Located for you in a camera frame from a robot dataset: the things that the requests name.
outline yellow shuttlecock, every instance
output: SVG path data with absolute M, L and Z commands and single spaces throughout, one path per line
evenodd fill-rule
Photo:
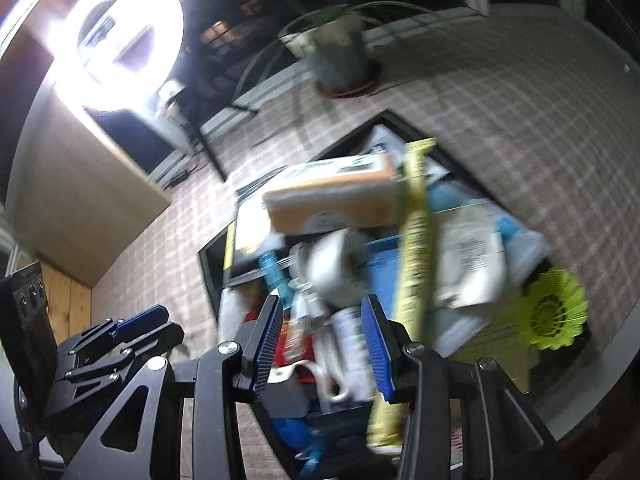
M 520 332 L 527 342 L 544 350 L 569 346 L 582 333 L 589 302 L 575 276 L 549 269 L 518 300 Z

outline yellow tube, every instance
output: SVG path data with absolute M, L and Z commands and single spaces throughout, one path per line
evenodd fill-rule
M 404 325 L 412 341 L 420 341 L 422 313 L 427 305 L 431 239 L 424 185 L 424 157 L 435 145 L 435 139 L 409 142 L 404 158 L 406 203 L 400 229 L 400 264 L 392 317 Z M 391 405 L 378 393 L 367 428 L 370 447 L 402 446 L 400 430 L 403 410 L 402 404 Z

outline screw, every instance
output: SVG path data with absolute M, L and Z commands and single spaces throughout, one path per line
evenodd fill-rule
M 22 315 L 24 317 L 29 315 L 27 312 L 27 298 L 24 297 L 24 294 L 20 296 L 20 309 L 22 310 Z
M 482 357 L 478 361 L 478 364 L 480 365 L 480 369 L 483 372 L 493 372 L 498 367 L 498 363 L 496 363 L 490 357 Z
M 238 343 L 235 341 L 225 341 L 218 345 L 218 352 L 224 355 L 233 354 L 238 350 Z
M 33 283 L 29 285 L 29 300 L 31 301 L 31 307 L 36 310 L 38 307 L 38 293 L 36 292 L 36 287 Z
M 410 343 L 404 345 L 404 350 L 409 355 L 420 357 L 422 354 L 424 354 L 424 345 L 411 341 Z
M 166 359 L 160 355 L 154 356 L 146 362 L 146 367 L 155 372 L 162 370 L 165 366 Z

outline pile of items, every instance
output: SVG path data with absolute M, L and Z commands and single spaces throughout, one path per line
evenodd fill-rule
M 367 294 L 412 340 L 462 362 L 490 356 L 523 392 L 537 349 L 582 332 L 573 276 L 549 269 L 530 283 L 543 235 L 428 156 L 434 145 L 377 125 L 360 155 L 290 166 L 239 204 L 225 272 L 242 278 L 227 280 L 221 340 L 276 291 L 286 319 L 260 401 L 303 476 L 348 434 L 400 453 L 402 406 L 376 395 L 362 335 Z

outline wall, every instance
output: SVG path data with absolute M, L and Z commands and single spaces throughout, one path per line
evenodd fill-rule
M 91 289 L 45 263 L 42 274 L 49 300 L 49 321 L 60 344 L 91 326 Z

